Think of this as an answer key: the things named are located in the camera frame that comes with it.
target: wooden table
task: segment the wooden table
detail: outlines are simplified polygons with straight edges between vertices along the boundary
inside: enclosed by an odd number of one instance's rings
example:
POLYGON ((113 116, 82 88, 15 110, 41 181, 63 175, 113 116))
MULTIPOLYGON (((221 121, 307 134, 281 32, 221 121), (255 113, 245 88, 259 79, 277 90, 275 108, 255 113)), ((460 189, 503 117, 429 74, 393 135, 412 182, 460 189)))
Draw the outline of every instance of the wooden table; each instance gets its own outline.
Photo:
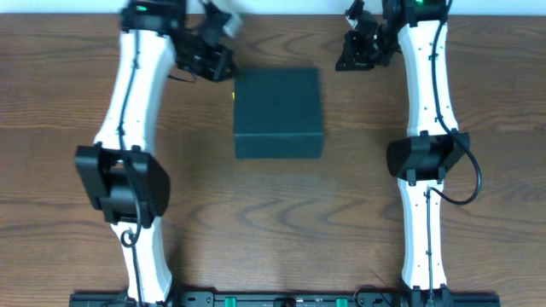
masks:
MULTIPOLYGON (((453 107, 484 172, 470 206, 443 203, 449 286, 546 299, 546 20, 452 17, 453 107)), ((404 61, 335 72, 340 16, 248 17, 241 67, 321 70, 327 136, 314 160, 235 160, 231 81, 170 81, 157 158, 171 176, 165 249, 175 278, 220 291, 395 287, 403 209, 386 145, 404 137, 404 61)), ((111 15, 0 17, 0 305, 65 306, 75 290, 127 286, 118 243, 74 168, 98 132, 118 68, 111 15)), ((465 158, 447 192, 473 186, 465 158)))

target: green connector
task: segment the green connector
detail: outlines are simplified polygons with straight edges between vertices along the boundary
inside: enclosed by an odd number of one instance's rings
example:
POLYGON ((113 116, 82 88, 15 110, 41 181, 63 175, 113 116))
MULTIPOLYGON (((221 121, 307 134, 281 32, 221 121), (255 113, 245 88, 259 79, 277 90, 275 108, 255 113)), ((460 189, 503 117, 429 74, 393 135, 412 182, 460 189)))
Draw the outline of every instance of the green connector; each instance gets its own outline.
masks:
POLYGON ((347 298, 337 298, 335 300, 336 307, 348 307, 349 302, 347 302, 347 298))
POLYGON ((237 298, 225 298, 224 307, 237 307, 237 298))

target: black wire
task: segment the black wire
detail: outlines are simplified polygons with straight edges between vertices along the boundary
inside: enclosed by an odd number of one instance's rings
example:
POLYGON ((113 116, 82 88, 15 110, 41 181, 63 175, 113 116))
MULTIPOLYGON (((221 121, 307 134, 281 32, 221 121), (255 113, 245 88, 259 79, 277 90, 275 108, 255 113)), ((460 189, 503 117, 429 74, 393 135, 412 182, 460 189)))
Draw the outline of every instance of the black wire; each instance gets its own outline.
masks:
POLYGON ((191 80, 187 80, 185 78, 179 78, 179 77, 175 77, 173 75, 169 75, 167 76, 169 79, 171 80, 175 80, 175 81, 179 81, 179 82, 188 82, 188 83, 195 83, 195 81, 197 80, 197 76, 195 75, 195 72, 190 72, 191 73, 191 76, 193 79, 191 80))
POLYGON ((437 188, 430 188, 432 191, 440 195, 441 198, 444 200, 449 201, 451 204, 455 204, 458 206, 463 206, 471 203, 473 200, 478 197, 479 191, 481 190, 481 169, 479 168, 478 160, 474 157, 470 149, 463 144, 457 137, 454 136, 453 132, 447 127, 447 125, 444 122, 444 118, 442 117, 442 113, 440 110, 440 102, 439 102, 439 95, 438 95, 438 80, 436 79, 436 48, 438 47, 438 40, 440 33, 442 32, 442 27, 447 22, 447 16, 451 9, 451 4, 453 4, 453 0, 450 0, 448 2, 447 8, 445 10, 444 15, 440 19, 440 24, 438 26, 438 30, 436 31, 436 35, 434 37, 433 42, 433 54, 431 55, 431 61, 432 61, 432 68, 433 68, 433 92, 434 92, 434 102, 436 105, 436 116, 438 119, 438 122, 442 125, 442 128, 444 128, 445 132, 451 136, 453 141, 464 151, 464 153, 470 158, 470 161, 472 161, 472 165, 474 167, 474 170, 476 172, 476 187, 474 188, 474 191, 470 197, 466 200, 453 200, 452 198, 448 197, 444 193, 440 192, 437 188))
POLYGON ((142 230, 142 217, 141 217, 141 207, 138 201, 138 195, 137 195, 137 188, 135 184, 135 179, 137 178, 137 172, 134 169, 131 159, 127 155, 125 151, 125 141, 124 141, 124 135, 125 131, 123 129, 124 124, 124 118, 125 118, 125 110, 127 108, 127 102, 129 101, 129 95, 131 94, 131 88, 133 85, 133 82, 135 80, 135 75, 137 73, 138 67, 138 55, 140 54, 140 37, 138 30, 135 30, 135 57, 133 59, 133 66, 131 69, 131 77, 129 79, 129 83, 127 84, 127 91, 125 92, 125 98, 123 100, 123 105, 121 107, 121 112, 119 116, 119 124, 118 124, 118 137, 119 137, 119 150, 121 152, 123 165, 126 171, 127 175, 127 182, 129 183, 129 187, 131 188, 131 192, 134 195, 135 198, 135 208, 136 208, 136 232, 133 234, 131 229, 127 229, 126 231, 121 233, 120 241, 121 245, 126 248, 130 248, 132 250, 133 255, 133 267, 135 270, 135 277, 136 277, 136 293, 138 296, 138 305, 142 307, 142 291, 141 291, 141 285, 140 285, 140 272, 138 270, 138 262, 137 262, 137 242, 140 237, 140 233, 142 230), (129 240, 131 240, 131 243, 128 243, 125 238, 129 237, 129 240))
POLYGON ((430 237, 431 235, 431 226, 430 226, 430 191, 428 191, 425 196, 427 197, 427 236, 428 236, 428 300, 429 303, 434 305, 434 284, 433 284, 433 243, 430 237))
POLYGON ((374 285, 363 285, 363 286, 360 286, 358 288, 358 290, 356 290, 354 292, 354 294, 352 294, 352 302, 357 304, 358 305, 358 302, 357 302, 357 295, 360 294, 362 292, 363 289, 367 289, 367 288, 372 288, 374 289, 377 293, 379 293, 381 295, 381 297, 383 298, 383 300, 385 301, 385 303, 389 306, 392 306, 392 303, 394 301, 394 298, 389 301, 388 299, 386 299, 385 297, 385 294, 383 294, 383 292, 381 291, 381 289, 379 289, 377 286, 374 286, 374 285))

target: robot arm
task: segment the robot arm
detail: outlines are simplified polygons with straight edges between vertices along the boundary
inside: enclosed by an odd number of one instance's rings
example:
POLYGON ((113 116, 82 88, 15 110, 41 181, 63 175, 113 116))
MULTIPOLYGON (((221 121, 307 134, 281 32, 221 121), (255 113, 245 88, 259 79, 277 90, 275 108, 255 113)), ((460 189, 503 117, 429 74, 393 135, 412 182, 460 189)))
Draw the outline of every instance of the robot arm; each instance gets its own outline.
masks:
POLYGON ((404 54, 409 92, 407 138, 389 145, 387 164, 398 178, 404 205, 402 278, 408 289, 431 292, 444 287, 446 278, 440 245, 441 198, 430 192, 443 190, 445 173, 464 153, 459 143, 468 150, 468 134, 457 132, 450 104, 445 65, 447 25, 442 21, 449 7, 445 0, 383 0, 386 21, 379 24, 363 11, 363 5, 362 0, 356 0, 346 12, 355 31, 346 34, 336 69, 370 70, 388 66, 398 48, 404 54), (437 83, 440 110, 436 108, 433 81, 437 83), (442 126, 439 113, 449 131, 442 126))
POLYGON ((165 82, 175 64, 212 81, 228 78, 235 65, 230 50, 218 40, 222 32, 234 36, 241 26, 238 16, 209 3, 200 34, 188 34, 183 28, 185 5, 184 1, 129 2, 122 12, 124 30, 110 108, 95 146, 78 148, 76 157, 91 202, 104 211, 122 243, 124 234, 139 234, 134 246, 122 244, 122 248, 129 275, 127 294, 145 303, 166 301, 172 282, 161 232, 169 178, 153 158, 165 82), (124 165, 125 171, 111 168, 120 160, 131 165, 124 165), (136 173, 133 178, 130 168, 136 173), (138 188, 131 186, 131 180, 138 188))

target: wood grain surface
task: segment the wood grain surface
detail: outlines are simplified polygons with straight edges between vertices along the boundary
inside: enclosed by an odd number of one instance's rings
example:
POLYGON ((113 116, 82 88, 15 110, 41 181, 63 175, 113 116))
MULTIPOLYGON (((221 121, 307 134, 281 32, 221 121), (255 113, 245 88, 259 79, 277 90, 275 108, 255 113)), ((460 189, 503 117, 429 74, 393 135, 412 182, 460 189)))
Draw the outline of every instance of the wood grain surface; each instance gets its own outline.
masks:
MULTIPOLYGON (((454 291, 546 301, 546 19, 452 17, 453 108, 484 172, 472 205, 442 206, 454 291)), ((335 72, 339 16, 252 16, 241 67, 319 67, 327 131, 314 160, 235 160, 233 82, 169 82, 157 155, 171 176, 165 249, 175 278, 220 291, 395 287, 403 209, 386 145, 405 133, 402 56, 335 72)), ((127 286, 120 244, 73 165, 98 132, 118 67, 111 15, 0 16, 0 306, 66 306, 76 290, 127 286)), ((470 193, 466 159, 446 190, 470 193)))

